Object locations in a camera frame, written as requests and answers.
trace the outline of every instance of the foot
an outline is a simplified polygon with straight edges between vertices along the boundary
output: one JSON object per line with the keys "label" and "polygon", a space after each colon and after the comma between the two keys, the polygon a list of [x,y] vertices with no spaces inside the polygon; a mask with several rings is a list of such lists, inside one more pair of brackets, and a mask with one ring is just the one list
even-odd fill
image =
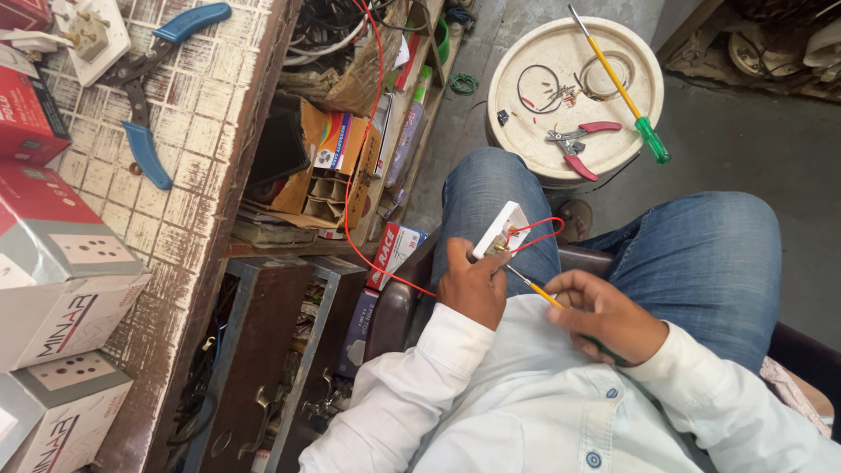
{"label": "foot", "polygon": [[572,199],[555,212],[563,219],[563,231],[555,236],[558,245],[582,242],[590,236],[593,228],[593,209],[581,199]]}

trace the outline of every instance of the blue-handled pliers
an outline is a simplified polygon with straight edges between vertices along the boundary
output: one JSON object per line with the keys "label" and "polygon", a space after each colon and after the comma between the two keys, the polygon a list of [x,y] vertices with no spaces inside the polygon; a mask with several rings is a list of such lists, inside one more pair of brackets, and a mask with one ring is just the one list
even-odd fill
{"label": "blue-handled pliers", "polygon": [[156,37],[155,41],[143,56],[133,61],[128,56],[123,56],[111,69],[110,75],[99,81],[110,87],[125,85],[125,92],[129,95],[131,105],[131,121],[123,122],[125,136],[129,139],[131,153],[135,156],[135,162],[140,170],[159,189],[171,189],[172,179],[155,153],[152,132],[149,130],[149,107],[143,95],[141,78],[190,35],[209,24],[228,18],[230,18],[230,5],[224,2],[190,8],[152,31]]}

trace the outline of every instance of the green container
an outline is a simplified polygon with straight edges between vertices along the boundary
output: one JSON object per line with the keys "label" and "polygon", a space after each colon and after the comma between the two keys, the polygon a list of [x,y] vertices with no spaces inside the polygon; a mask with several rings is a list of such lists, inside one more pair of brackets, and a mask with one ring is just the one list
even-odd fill
{"label": "green container", "polygon": [[441,64],[447,62],[447,58],[450,57],[450,29],[443,17],[438,19],[438,26],[435,27],[435,44],[438,45]]}

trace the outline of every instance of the yellow screwdriver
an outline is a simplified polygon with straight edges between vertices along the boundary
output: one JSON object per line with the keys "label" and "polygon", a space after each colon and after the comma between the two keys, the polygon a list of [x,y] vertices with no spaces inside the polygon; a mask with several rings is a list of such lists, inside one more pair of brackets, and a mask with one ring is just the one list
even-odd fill
{"label": "yellow screwdriver", "polygon": [[599,49],[599,46],[595,43],[595,40],[592,36],[590,36],[590,32],[587,31],[587,27],[584,26],[584,22],[581,21],[578,14],[575,12],[575,8],[573,8],[573,4],[569,3],[567,5],[569,11],[575,17],[575,21],[578,22],[581,29],[584,31],[584,36],[587,37],[587,42],[590,43],[590,47],[593,48],[593,52],[595,56],[599,58],[599,62],[601,65],[605,67],[605,71],[607,71],[607,75],[611,77],[613,81],[613,85],[616,86],[616,90],[619,91],[619,94],[625,100],[625,104],[631,110],[633,114],[633,118],[637,119],[634,122],[634,126],[637,127],[637,130],[643,135],[643,140],[645,140],[645,146],[648,147],[648,150],[654,156],[654,159],[660,163],[665,164],[672,160],[672,155],[666,151],[666,146],[664,146],[663,142],[660,140],[660,137],[657,136],[657,133],[654,133],[654,129],[651,127],[651,120],[648,117],[644,117],[643,114],[639,113],[637,110],[637,106],[633,104],[633,100],[631,100],[631,96],[628,95],[628,91],[625,90],[625,86],[622,85],[622,82],[619,80],[619,77],[616,76],[616,73],[613,72],[613,67],[611,64],[607,62],[607,58]]}
{"label": "yellow screwdriver", "polygon": [[[512,273],[516,274],[517,276],[520,276],[520,279],[522,279],[523,282],[528,284],[528,286],[530,288],[532,288],[533,291],[535,291],[539,295],[543,296],[543,299],[548,300],[550,304],[552,304],[554,306],[558,306],[561,309],[565,309],[565,307],[562,306],[560,302],[556,301],[554,297],[547,294],[545,290],[540,289],[540,286],[532,283],[530,280],[528,280],[526,278],[526,276],[523,276],[522,274],[517,273],[516,269],[512,268],[509,264],[506,264],[505,267],[510,269]],[[598,338],[593,337],[592,335],[586,335],[586,334],[583,334],[583,333],[581,334],[581,337],[584,337],[587,340],[590,340],[599,349],[600,352],[602,352],[602,353],[610,356],[611,358],[613,358],[613,360],[616,361],[616,364],[618,364],[619,366],[628,366],[629,365],[629,363],[627,362],[626,359],[617,355],[616,353],[613,353],[608,347],[606,347],[602,342],[600,342]]]}

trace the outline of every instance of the right hand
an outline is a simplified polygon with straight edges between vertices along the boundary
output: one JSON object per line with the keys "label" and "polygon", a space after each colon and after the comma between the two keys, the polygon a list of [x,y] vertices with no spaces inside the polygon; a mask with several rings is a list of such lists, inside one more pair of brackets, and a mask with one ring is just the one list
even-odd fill
{"label": "right hand", "polygon": [[511,253],[486,256],[471,264],[473,244],[464,238],[447,240],[447,272],[438,283],[437,300],[443,305],[496,330],[505,311],[505,271]]}
{"label": "right hand", "polygon": [[613,363],[581,334],[591,335],[631,366],[645,363],[660,350],[669,326],[628,299],[612,284],[593,274],[573,269],[546,284],[546,292],[557,294],[565,308],[549,306],[549,321],[569,329],[573,345],[593,359]]}

